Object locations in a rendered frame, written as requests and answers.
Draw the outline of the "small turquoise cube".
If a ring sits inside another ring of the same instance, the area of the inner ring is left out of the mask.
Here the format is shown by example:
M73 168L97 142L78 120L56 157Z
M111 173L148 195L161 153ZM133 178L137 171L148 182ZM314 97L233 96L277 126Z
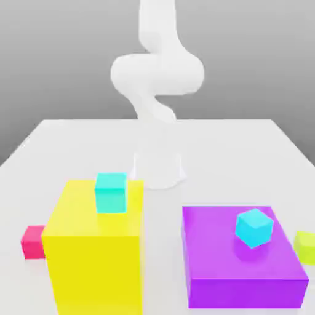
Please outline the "small turquoise cube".
M126 173L99 173L94 186L97 213L126 212Z

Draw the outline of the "large purple box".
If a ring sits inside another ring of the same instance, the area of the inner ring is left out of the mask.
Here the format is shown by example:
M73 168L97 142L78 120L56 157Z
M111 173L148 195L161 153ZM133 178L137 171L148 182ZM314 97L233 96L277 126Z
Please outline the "large purple box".
M182 241L190 308L300 308L308 286L275 213L271 240L254 249L236 236L237 216L250 205L184 206Z

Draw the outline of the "small cyan cube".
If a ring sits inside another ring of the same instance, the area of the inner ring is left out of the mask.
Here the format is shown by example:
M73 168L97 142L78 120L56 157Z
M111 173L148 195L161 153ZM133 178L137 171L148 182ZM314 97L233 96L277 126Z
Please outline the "small cyan cube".
M259 209L240 213L236 220L236 236L249 248L254 249L271 240L274 220Z

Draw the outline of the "large yellow box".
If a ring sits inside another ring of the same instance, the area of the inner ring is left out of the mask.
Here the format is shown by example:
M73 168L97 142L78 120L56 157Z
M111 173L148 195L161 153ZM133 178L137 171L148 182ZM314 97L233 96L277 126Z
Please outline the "large yellow box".
M68 181L41 235L58 315L142 315L143 181L124 213L97 213L94 186Z

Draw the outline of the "small lime cube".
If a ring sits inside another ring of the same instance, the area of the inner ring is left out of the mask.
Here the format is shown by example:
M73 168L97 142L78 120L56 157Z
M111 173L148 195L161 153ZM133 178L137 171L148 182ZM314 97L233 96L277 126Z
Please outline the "small lime cube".
M315 265L315 233L297 231L293 248L302 264Z

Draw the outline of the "small pink-red cube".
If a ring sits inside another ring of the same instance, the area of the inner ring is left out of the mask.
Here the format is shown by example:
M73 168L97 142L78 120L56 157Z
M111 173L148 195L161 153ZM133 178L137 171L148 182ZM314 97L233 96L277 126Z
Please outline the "small pink-red cube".
M26 260L45 259L41 239L41 234L44 231L44 228L44 225L29 226L24 232L21 240L21 246Z

